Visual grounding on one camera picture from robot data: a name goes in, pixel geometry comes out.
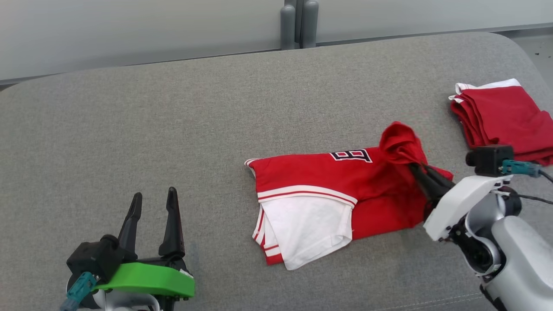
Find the teal connector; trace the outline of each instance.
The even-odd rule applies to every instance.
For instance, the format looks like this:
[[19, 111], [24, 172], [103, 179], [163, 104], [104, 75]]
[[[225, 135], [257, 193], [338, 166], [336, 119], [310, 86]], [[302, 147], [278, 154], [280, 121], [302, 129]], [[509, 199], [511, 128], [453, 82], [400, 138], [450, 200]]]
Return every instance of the teal connector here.
[[60, 307], [60, 311], [75, 311], [88, 293], [92, 292], [98, 280], [90, 272], [83, 272], [77, 282], [67, 292], [67, 299]]
[[534, 178], [540, 176], [541, 166], [538, 164], [514, 160], [503, 160], [501, 172], [503, 174], [528, 175]]

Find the folded red garment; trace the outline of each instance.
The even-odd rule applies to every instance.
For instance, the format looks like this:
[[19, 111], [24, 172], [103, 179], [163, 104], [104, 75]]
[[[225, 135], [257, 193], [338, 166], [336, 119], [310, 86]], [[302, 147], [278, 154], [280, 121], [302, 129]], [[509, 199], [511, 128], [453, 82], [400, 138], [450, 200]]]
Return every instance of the folded red garment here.
[[[255, 173], [260, 202], [253, 238], [265, 252], [267, 264], [284, 262], [288, 269], [296, 269], [352, 239], [422, 222], [426, 198], [410, 163], [427, 164], [427, 160], [413, 130], [399, 122], [383, 132], [378, 147], [246, 161]], [[320, 208], [324, 203], [317, 198], [342, 205]], [[328, 218], [335, 209], [337, 216]], [[322, 235], [315, 236], [315, 231]]]
[[513, 146], [515, 160], [553, 163], [553, 120], [516, 79], [475, 87], [457, 83], [451, 110], [463, 124], [471, 148]]

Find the green bracket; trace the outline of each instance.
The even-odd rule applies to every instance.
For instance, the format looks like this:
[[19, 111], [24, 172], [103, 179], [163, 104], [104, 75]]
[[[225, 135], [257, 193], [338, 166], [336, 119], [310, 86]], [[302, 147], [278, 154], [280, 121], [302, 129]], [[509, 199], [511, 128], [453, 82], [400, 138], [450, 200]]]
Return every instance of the green bracket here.
[[195, 282], [170, 267], [132, 262], [120, 265], [109, 283], [94, 289], [189, 298], [194, 297]]

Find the gray wall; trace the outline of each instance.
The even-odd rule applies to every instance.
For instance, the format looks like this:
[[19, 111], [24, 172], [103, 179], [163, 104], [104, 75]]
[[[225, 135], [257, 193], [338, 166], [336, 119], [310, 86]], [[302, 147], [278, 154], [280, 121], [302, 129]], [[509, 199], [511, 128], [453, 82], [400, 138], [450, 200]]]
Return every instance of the gray wall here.
[[[551, 0], [319, 0], [318, 42], [553, 22]], [[281, 0], [1, 0], [0, 83], [276, 49]]]

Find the red fabric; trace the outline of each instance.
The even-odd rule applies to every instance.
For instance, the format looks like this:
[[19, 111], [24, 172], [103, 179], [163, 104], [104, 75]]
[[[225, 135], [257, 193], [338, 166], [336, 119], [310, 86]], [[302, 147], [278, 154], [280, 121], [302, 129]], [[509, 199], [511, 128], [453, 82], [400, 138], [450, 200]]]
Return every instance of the red fabric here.
[[[382, 134], [379, 147], [365, 150], [371, 162], [336, 160], [332, 153], [291, 154], [255, 160], [249, 166], [255, 171], [258, 193], [313, 185], [357, 199], [352, 211], [354, 240], [422, 222], [426, 198], [407, 164], [427, 164], [427, 160], [413, 130], [394, 122]], [[453, 178], [450, 172], [436, 170], [449, 180]], [[266, 259], [268, 265], [282, 262], [280, 254]]]
[[521, 86], [466, 89], [451, 102], [471, 148], [513, 146], [515, 160], [553, 163], [553, 121]]

